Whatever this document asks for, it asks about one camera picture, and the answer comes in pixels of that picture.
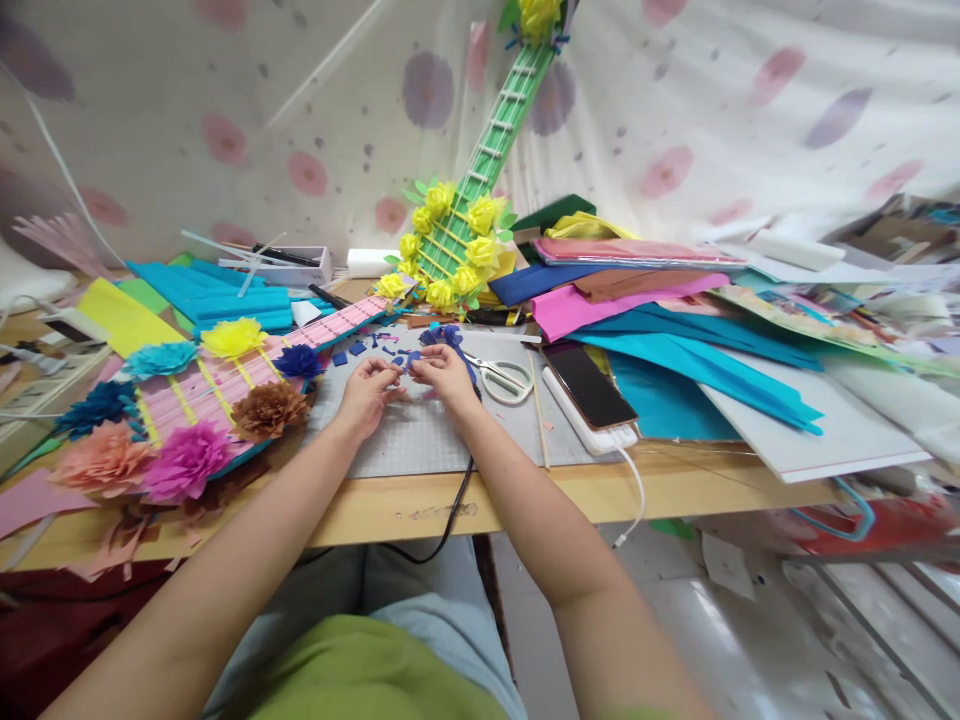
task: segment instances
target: brown paper flower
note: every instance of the brown paper flower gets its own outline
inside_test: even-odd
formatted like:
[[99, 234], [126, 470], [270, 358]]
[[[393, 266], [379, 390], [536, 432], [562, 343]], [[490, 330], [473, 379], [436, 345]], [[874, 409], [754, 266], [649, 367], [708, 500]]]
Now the brown paper flower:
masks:
[[310, 408], [306, 396], [290, 383], [275, 382], [255, 387], [240, 402], [234, 403], [230, 418], [234, 432], [242, 440], [261, 443], [278, 438], [287, 425], [299, 425]]

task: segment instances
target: yellow paper flower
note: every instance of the yellow paper flower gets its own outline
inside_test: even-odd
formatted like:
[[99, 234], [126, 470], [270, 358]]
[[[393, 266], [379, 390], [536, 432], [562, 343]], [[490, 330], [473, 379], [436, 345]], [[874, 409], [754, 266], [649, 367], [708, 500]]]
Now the yellow paper flower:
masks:
[[506, 198], [491, 200], [489, 195], [477, 198], [476, 202], [467, 211], [467, 224], [470, 231], [477, 236], [489, 235], [493, 224], [503, 214]]
[[402, 238], [400, 238], [400, 254], [406, 260], [412, 260], [417, 256], [417, 251], [420, 250], [420, 237], [418, 235], [412, 235], [407, 233]]
[[413, 229], [421, 235], [429, 235], [433, 231], [433, 216], [425, 207], [417, 208], [411, 216]]
[[456, 294], [450, 283], [446, 280], [438, 280], [430, 283], [427, 288], [427, 302], [433, 305], [440, 312], [452, 312], [457, 309], [455, 303]]
[[455, 192], [456, 185], [453, 183], [437, 183], [427, 190], [426, 207], [434, 220], [439, 220], [450, 212]]
[[467, 243], [467, 260], [478, 268], [496, 267], [499, 255], [500, 244], [491, 237], [479, 237]]
[[218, 322], [213, 330], [200, 333], [200, 344], [214, 357], [236, 360], [263, 345], [268, 335], [253, 318]]
[[480, 286], [480, 276], [472, 267], [461, 265], [450, 282], [459, 295], [469, 295]]
[[380, 282], [377, 283], [377, 295], [380, 297], [393, 300], [394, 298], [401, 298], [406, 294], [406, 283], [403, 282], [403, 278], [397, 273], [384, 275], [380, 278]]
[[534, 43], [550, 39], [560, 21], [560, 0], [520, 0], [520, 34]]

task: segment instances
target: pink paper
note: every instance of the pink paper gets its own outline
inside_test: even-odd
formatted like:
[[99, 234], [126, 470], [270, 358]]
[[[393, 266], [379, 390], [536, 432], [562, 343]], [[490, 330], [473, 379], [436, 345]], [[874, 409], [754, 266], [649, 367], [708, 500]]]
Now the pink paper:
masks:
[[544, 337], [548, 342], [553, 342], [584, 325], [600, 322], [644, 303], [693, 295], [729, 284], [730, 280], [726, 275], [711, 273], [706, 277], [672, 288], [651, 290], [599, 303], [587, 302], [576, 287], [565, 285], [533, 298], [531, 304], [533, 317], [540, 325]]
[[98, 507], [78, 492], [51, 485], [49, 475], [49, 470], [37, 470], [0, 494], [0, 538], [53, 513]]

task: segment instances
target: paper roll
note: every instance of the paper roll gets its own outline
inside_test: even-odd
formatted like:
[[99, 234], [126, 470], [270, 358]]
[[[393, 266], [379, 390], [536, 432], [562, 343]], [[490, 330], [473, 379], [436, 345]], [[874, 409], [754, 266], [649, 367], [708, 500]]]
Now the paper roll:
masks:
[[833, 267], [847, 254], [846, 250], [840, 248], [795, 240], [769, 230], [758, 232], [747, 247], [773, 260], [815, 272]]
[[390, 254], [389, 250], [370, 248], [351, 248], [347, 253], [347, 269], [352, 278], [378, 278], [386, 275], [392, 269], [384, 258]]

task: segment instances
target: phone screen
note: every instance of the phone screen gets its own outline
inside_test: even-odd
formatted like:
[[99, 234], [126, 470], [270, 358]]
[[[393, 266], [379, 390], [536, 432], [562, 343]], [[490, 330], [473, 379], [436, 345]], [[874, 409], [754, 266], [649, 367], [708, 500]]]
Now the phone screen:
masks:
[[637, 413], [600, 372], [583, 345], [563, 340], [545, 345], [541, 350], [560, 384], [592, 427], [602, 429], [637, 419]]

